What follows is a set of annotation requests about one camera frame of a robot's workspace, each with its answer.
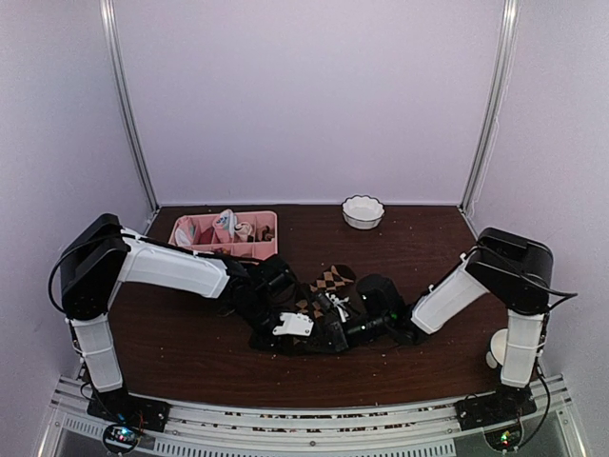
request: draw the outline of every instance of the bowl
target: bowl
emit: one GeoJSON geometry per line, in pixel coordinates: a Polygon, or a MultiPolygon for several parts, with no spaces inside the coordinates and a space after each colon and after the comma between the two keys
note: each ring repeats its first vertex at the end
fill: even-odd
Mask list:
{"type": "Polygon", "coordinates": [[[370,230],[381,223],[383,204],[376,198],[355,195],[343,203],[343,218],[354,229],[370,230]]]}

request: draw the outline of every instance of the pink organizer tray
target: pink organizer tray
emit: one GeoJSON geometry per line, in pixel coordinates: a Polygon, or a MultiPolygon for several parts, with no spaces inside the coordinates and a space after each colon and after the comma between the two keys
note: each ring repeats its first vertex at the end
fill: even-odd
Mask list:
{"type": "Polygon", "coordinates": [[[254,242],[246,242],[241,240],[236,234],[230,238],[228,243],[222,243],[215,232],[211,235],[211,242],[201,244],[202,235],[209,237],[208,229],[213,231],[213,223],[220,214],[202,214],[195,216],[182,216],[173,226],[169,243],[174,246],[179,246],[176,243],[176,230],[181,229],[186,235],[189,245],[182,245],[182,248],[198,250],[201,252],[217,252],[221,251],[225,254],[235,255],[238,257],[253,257],[264,260],[273,254],[277,253],[277,214],[273,211],[257,211],[257,212],[235,212],[237,223],[248,222],[253,227],[255,235],[254,242]],[[259,228],[268,226],[274,233],[272,241],[257,241],[259,228]]]}

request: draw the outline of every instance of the brown surface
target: brown surface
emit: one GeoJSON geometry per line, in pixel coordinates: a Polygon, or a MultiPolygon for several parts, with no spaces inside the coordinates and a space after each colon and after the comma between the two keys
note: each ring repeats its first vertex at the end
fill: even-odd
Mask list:
{"type": "MultiPolygon", "coordinates": [[[[279,216],[279,251],[301,281],[347,264],[362,278],[392,278],[406,302],[455,266],[473,237],[454,208],[388,207],[369,232],[347,226],[339,206],[265,207],[279,216]]],[[[176,218],[224,208],[164,208],[149,236],[167,240],[176,218]]],[[[256,210],[238,208],[234,210],[256,210]]],[[[176,400],[244,407],[352,407],[437,399],[492,389],[488,338],[506,324],[486,296],[430,341],[393,348],[383,337],[336,356],[284,357],[247,346],[248,326],[217,316],[218,303],[194,294],[125,284],[110,323],[129,388],[176,400]]]]}

